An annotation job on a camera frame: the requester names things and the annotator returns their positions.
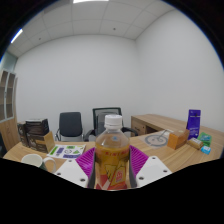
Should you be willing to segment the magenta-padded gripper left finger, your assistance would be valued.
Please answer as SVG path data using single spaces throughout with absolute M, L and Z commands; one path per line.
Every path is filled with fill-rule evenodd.
M 95 186 L 95 149 L 91 148 L 77 159 L 68 159 L 55 172 L 65 180 L 84 188 Z

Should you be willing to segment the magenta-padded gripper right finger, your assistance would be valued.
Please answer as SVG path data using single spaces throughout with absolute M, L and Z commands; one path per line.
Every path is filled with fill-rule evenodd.
M 157 156 L 147 156 L 130 146 L 129 180 L 132 188 L 146 186 L 170 174 L 171 171 Z

